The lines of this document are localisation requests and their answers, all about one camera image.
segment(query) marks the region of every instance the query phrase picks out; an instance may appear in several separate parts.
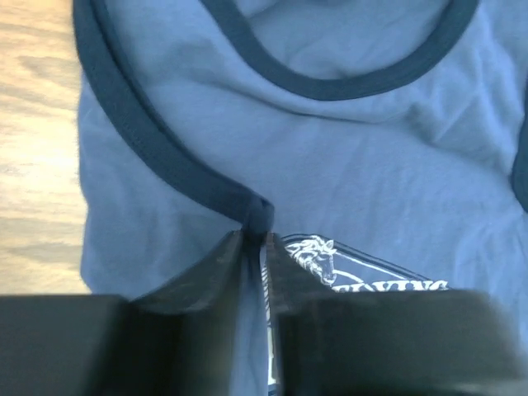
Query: wooden surface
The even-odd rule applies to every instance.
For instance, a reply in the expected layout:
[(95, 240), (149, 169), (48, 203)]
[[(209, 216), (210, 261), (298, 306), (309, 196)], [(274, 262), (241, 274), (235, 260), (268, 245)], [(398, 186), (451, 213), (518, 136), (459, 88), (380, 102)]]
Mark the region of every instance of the wooden surface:
[(86, 291), (70, 14), (71, 0), (0, 0), (0, 294)]

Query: light brown wood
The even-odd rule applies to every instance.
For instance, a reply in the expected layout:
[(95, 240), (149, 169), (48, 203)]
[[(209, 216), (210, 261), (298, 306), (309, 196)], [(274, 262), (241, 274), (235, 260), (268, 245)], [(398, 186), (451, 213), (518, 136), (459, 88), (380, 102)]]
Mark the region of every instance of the light brown wood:
[(0, 0), (0, 294), (87, 291), (71, 7)]

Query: crew neckline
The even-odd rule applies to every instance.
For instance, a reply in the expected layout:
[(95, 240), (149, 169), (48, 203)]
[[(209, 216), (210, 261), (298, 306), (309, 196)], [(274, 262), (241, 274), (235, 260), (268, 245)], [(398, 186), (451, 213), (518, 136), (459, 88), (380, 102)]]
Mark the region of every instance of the crew neckline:
[(435, 30), (409, 56), (359, 76), (312, 78), (288, 68), (264, 48), (233, 0), (200, 0), (244, 62), (267, 81), (318, 101), (369, 97), (408, 85), (434, 68), (455, 46), (471, 22), (479, 0), (451, 0)]

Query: t-shirt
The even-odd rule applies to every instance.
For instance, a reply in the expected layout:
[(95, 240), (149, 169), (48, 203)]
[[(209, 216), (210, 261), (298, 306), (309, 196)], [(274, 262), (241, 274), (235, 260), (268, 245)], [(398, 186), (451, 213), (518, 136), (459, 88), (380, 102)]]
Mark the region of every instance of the t-shirt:
[[(528, 345), (527, 15), (75, 0), (82, 278), (135, 299), (249, 215), (336, 292), (482, 290)], [(232, 396), (275, 383), (260, 266), (243, 268)]]

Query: shirt graphic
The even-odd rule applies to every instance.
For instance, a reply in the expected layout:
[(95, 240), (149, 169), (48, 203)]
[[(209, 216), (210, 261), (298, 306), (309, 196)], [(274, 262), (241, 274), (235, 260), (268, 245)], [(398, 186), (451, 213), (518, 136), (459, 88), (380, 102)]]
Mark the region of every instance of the shirt graphic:
[[(445, 280), (429, 280), (406, 268), (319, 235), (296, 234), (283, 240), (286, 250), (301, 267), (339, 293), (448, 289)], [(266, 266), (262, 268), (262, 283), (268, 322), (268, 385), (269, 395), (272, 396), (275, 394), (276, 367), (273, 361)]]

